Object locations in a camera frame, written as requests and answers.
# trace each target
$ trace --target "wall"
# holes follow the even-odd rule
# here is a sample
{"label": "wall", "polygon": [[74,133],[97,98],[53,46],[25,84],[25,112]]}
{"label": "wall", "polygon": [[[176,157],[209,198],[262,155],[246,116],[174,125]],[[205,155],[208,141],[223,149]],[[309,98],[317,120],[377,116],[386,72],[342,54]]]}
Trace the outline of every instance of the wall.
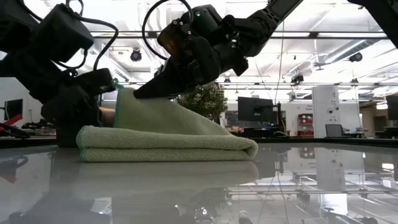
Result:
{"label": "wall", "polygon": [[[237,111],[238,102],[228,102],[228,110]],[[291,136],[296,136],[297,116],[303,113],[312,113],[312,102],[287,102],[282,103],[282,111],[286,111],[286,130],[290,130]],[[356,103],[340,102],[340,119],[344,128],[355,131],[360,127],[359,109]]]}
{"label": "wall", "polygon": [[[42,104],[29,95],[28,90],[16,78],[0,78],[0,107],[9,100],[23,99],[22,116],[23,120],[16,123],[21,127],[24,123],[40,121]],[[0,110],[0,122],[4,121],[4,110]]]}

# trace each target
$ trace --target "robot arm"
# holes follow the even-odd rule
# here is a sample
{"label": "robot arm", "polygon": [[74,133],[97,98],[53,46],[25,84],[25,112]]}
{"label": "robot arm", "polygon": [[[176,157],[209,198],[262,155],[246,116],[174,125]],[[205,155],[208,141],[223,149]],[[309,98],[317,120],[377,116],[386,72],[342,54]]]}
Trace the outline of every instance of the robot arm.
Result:
{"label": "robot arm", "polygon": [[171,57],[155,78],[134,92],[137,98],[175,96],[212,82],[233,69],[237,76],[248,69],[246,57],[258,55],[283,20],[303,0],[275,0],[247,19],[224,19],[213,6],[193,8],[174,20],[157,41]]}

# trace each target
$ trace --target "potted plant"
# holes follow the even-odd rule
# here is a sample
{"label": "potted plant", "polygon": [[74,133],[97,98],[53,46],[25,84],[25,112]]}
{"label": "potted plant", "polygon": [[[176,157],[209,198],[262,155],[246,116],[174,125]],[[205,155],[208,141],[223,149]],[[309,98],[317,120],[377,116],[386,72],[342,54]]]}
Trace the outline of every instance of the potted plant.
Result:
{"label": "potted plant", "polygon": [[197,86],[191,93],[179,96],[177,103],[212,121],[219,121],[221,113],[228,109],[227,100],[224,97],[224,87],[211,82]]}

